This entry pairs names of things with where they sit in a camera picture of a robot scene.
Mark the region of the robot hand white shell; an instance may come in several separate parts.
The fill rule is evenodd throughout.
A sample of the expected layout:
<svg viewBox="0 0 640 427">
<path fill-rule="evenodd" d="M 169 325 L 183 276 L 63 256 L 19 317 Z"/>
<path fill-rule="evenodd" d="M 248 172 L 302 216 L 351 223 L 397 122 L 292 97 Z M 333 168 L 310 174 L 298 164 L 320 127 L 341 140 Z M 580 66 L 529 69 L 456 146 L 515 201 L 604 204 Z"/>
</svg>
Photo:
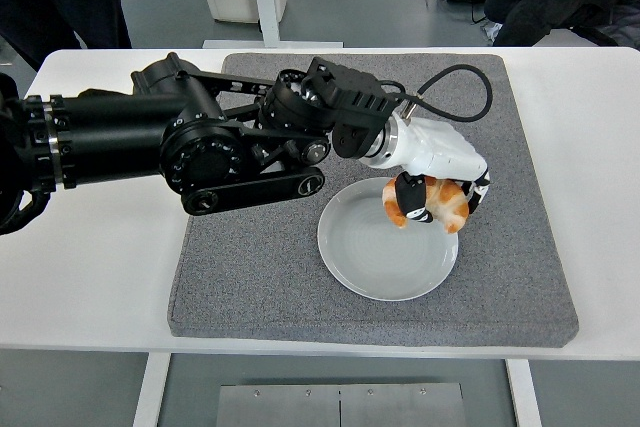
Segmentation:
<svg viewBox="0 0 640 427">
<path fill-rule="evenodd" d="M 488 190 L 486 160 L 446 122 L 393 114 L 388 125 L 397 133 L 388 161 L 402 172 L 383 188 L 387 217 L 400 228 L 437 220 L 458 232 Z"/>
</svg>

